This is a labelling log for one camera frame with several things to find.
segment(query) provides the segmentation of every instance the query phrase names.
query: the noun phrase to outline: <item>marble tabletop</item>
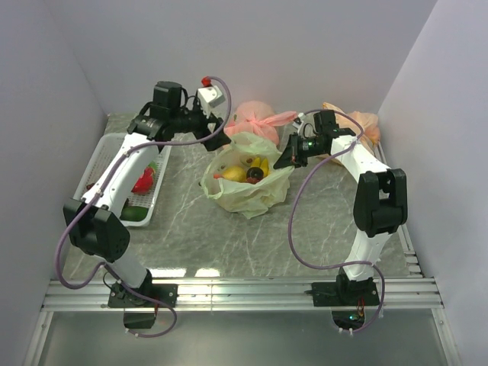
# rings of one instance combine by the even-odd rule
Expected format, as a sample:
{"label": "marble tabletop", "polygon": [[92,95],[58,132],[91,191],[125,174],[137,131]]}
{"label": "marble tabletop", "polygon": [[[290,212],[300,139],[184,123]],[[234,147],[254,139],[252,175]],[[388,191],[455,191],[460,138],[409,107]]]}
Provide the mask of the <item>marble tabletop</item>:
{"label": "marble tabletop", "polygon": [[[105,133],[124,132],[133,114],[109,116]],[[280,131],[286,144],[291,127]],[[178,140],[192,140],[181,135]],[[129,228],[130,250],[158,277],[246,278],[266,276],[335,276],[337,270],[316,271],[291,254],[287,222],[291,204],[307,173],[319,162],[309,159],[295,169],[283,204],[251,220],[229,213],[207,199],[198,185],[216,152],[202,145],[173,147],[151,222]],[[317,265],[343,262],[352,247],[356,183],[345,168],[324,165],[302,194],[295,213],[293,238],[297,251]],[[71,279],[84,279],[96,260],[72,247],[64,268]],[[398,234],[386,243],[378,266],[388,277],[409,274]]]}

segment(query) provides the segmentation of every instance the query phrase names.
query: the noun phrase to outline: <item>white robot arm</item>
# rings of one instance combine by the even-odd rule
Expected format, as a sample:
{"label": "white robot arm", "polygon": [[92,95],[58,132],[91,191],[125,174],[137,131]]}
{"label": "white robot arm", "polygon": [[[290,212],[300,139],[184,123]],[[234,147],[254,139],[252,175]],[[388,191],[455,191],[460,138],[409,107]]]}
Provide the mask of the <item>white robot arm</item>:
{"label": "white robot arm", "polygon": [[[314,114],[315,136],[305,137],[305,125],[294,121],[298,133],[290,135],[288,144],[275,169],[293,165],[307,165],[311,156],[335,155],[347,150],[356,135],[348,128],[339,128],[335,112],[324,110]],[[336,157],[358,183],[354,205],[354,218],[358,231],[349,257],[345,262],[370,262],[380,258],[385,242],[407,218],[406,176],[401,169],[391,169],[371,155],[360,143]],[[338,282],[351,288],[351,296],[344,291],[344,298],[356,299],[362,291],[371,288],[373,268],[370,265],[348,265],[339,271]]]}
{"label": "white robot arm", "polygon": [[[197,139],[202,139],[210,135],[208,124],[215,124],[217,129],[222,120],[213,115],[212,110],[223,103],[225,98],[217,86],[205,79],[202,82],[204,87],[197,90],[191,110],[186,108],[188,95],[181,85],[158,82],[153,100],[132,120],[122,147],[104,174],[80,201],[71,199],[63,209],[66,224],[70,224],[87,202],[91,202],[96,194],[100,195],[69,233],[71,242],[83,252],[102,258],[127,286],[149,297],[152,297],[151,274],[135,255],[127,251],[130,234],[119,217],[137,179],[163,147],[145,146],[131,154],[127,151],[150,141],[169,141],[175,133],[193,133]],[[185,103],[181,106],[182,95],[185,96]],[[208,151],[214,151],[230,143],[230,139],[221,132],[202,143]],[[128,157],[120,162],[122,155]],[[101,192],[107,180],[108,184]]]}

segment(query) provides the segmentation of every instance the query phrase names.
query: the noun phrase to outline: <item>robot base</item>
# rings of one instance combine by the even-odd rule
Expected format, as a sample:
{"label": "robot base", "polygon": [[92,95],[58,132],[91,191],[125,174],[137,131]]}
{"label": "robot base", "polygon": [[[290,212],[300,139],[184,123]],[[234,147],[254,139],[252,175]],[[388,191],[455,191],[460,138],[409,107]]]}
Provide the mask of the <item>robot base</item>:
{"label": "robot base", "polygon": [[[178,285],[153,284],[153,277],[149,271],[147,272],[147,276],[144,279],[143,284],[134,290],[144,296],[167,303],[171,307],[175,307],[176,305]],[[111,294],[108,298],[108,307],[119,309],[134,309],[138,307],[155,308],[153,313],[138,313],[133,311],[125,312],[124,326],[127,329],[150,329],[153,327],[154,322],[156,321],[157,307],[155,307],[155,304],[130,294],[121,284],[118,283],[113,284],[111,287]]]}
{"label": "robot base", "polygon": [[342,268],[335,283],[314,282],[306,294],[312,295],[314,307],[356,307],[359,301],[366,307],[380,304],[373,278],[350,281]]}

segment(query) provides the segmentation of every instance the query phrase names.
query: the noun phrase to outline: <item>white tray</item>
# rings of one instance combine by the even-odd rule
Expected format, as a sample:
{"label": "white tray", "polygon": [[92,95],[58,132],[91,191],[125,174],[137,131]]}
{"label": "white tray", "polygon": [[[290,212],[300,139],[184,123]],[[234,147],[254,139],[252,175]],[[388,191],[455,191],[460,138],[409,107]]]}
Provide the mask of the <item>white tray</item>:
{"label": "white tray", "polygon": [[[95,183],[103,174],[105,169],[109,166],[112,159],[122,146],[126,133],[107,133],[104,135],[91,155],[88,166],[83,173],[82,180],[79,182],[78,188],[73,196],[79,200],[87,191],[86,186]],[[125,226],[147,226],[151,220],[154,211],[154,204],[158,197],[159,189],[161,188],[162,177],[165,174],[166,166],[168,165],[169,154],[171,152],[170,146],[165,146],[154,162],[157,165],[156,174],[154,176],[155,184],[152,185],[151,190],[146,194],[129,194],[130,206],[141,206],[149,209],[147,216],[142,221],[122,221]]]}

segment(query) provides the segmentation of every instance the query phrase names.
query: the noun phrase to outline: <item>white wall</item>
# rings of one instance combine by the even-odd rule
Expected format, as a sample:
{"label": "white wall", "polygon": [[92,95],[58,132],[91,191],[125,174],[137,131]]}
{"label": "white wall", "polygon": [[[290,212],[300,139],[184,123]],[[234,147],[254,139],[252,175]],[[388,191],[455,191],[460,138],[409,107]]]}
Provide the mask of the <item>white wall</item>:
{"label": "white wall", "polygon": [[42,1],[2,2],[0,54],[0,363],[15,366],[105,116]]}
{"label": "white wall", "polygon": [[45,0],[107,112],[214,74],[235,101],[376,112],[435,0]]}
{"label": "white wall", "polygon": [[380,109],[408,227],[465,365],[487,363],[488,2],[439,0]]}

